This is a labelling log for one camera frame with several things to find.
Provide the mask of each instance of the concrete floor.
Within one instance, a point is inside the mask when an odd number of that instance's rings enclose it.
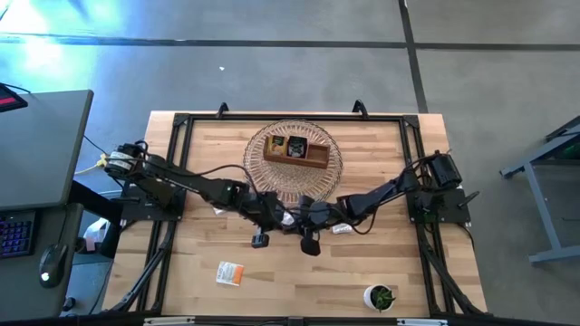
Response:
[[[580,43],[577,1],[407,4],[416,42]],[[2,32],[153,40],[405,40],[395,0],[15,1],[0,21]],[[216,110],[222,101],[231,110],[348,111],[361,98],[373,112],[418,112],[406,49],[25,40],[0,38],[0,82],[31,91],[93,89],[86,134],[107,150],[141,138],[151,110]],[[470,211],[489,311],[577,324],[580,260],[528,263],[529,254],[549,247],[546,233],[526,179],[502,180],[498,171],[578,115],[580,52],[419,50],[417,56],[429,112],[444,115],[464,187],[481,191]],[[78,167],[98,157],[85,143]],[[78,179],[96,191],[117,187],[99,172]],[[563,242],[577,245],[578,235],[580,223],[566,223]],[[93,268],[78,273],[102,280],[109,265]],[[73,277],[70,293],[83,300],[76,313],[86,313],[99,287],[78,294],[80,288]]]

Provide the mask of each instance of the white pot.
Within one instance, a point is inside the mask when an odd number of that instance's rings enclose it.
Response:
[[[378,311],[378,309],[376,309],[374,307],[374,304],[372,304],[372,301],[371,301],[371,292],[372,292],[372,289],[374,289],[377,286],[384,286],[387,289],[389,289],[389,290],[392,291],[392,289],[390,287],[388,287],[387,285],[382,285],[382,284],[371,285],[368,288],[366,288],[366,290],[364,290],[364,295],[362,297],[364,299],[364,304],[366,304],[367,307],[369,307],[369,308],[371,308],[373,310],[376,310],[376,311]],[[389,311],[394,304],[395,304],[395,302],[391,302],[391,305],[389,306],[389,308],[387,308],[385,310],[382,310],[381,312],[387,312],[387,311]]]

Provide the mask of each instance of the wooden table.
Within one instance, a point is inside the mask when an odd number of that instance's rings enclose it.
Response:
[[[174,113],[151,113],[145,137],[150,152],[166,155]],[[446,151],[449,144],[442,116],[421,114],[419,118],[425,152]],[[267,123],[196,122],[188,169],[203,171],[224,164],[241,164],[246,144]],[[396,177],[403,169],[397,124],[369,121],[317,124],[333,136],[343,157],[341,184],[328,201],[333,202],[335,197],[342,195],[367,192]],[[224,169],[211,177],[242,180],[242,173],[238,169]],[[369,222],[364,222],[361,228],[365,229]],[[117,303],[137,280],[143,269],[151,225],[150,222],[138,222],[122,234],[103,308]],[[237,214],[216,216],[210,205],[197,195],[188,194],[186,212],[173,245],[163,313],[325,317],[429,315],[417,236],[408,221],[404,197],[381,207],[368,235],[322,232],[322,253],[317,257],[300,251],[298,235],[277,232],[269,233],[267,248],[253,249],[250,239],[254,232],[255,228]],[[456,225],[441,225],[441,236],[449,272],[473,303],[485,311],[478,267],[468,235]],[[246,267],[241,286],[216,283],[220,261]],[[438,303],[443,307],[440,282],[438,277],[434,278]],[[154,279],[149,303],[157,288],[156,275]],[[376,283],[389,285],[397,297],[393,308],[382,314],[363,303],[364,289]]]

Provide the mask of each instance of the plant pot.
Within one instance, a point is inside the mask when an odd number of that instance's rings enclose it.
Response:
[[[371,285],[368,288],[366,288],[366,290],[364,290],[364,295],[362,297],[364,299],[364,304],[366,304],[367,307],[369,307],[373,310],[379,311],[374,306],[374,303],[372,302],[372,299],[371,299],[372,290],[374,290],[375,288],[376,289],[385,288],[385,289],[390,290],[390,291],[392,291],[392,289],[390,287],[388,287],[387,285],[376,284],[376,285]],[[395,304],[395,302],[391,302],[391,305],[389,306],[389,308],[380,310],[379,312],[386,312],[386,311],[390,310],[392,308],[393,304]]]

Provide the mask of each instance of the black mouse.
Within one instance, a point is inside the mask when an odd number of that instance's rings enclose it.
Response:
[[[43,287],[52,288],[61,282],[68,248],[66,244],[51,244],[44,250],[38,268],[40,284]]]

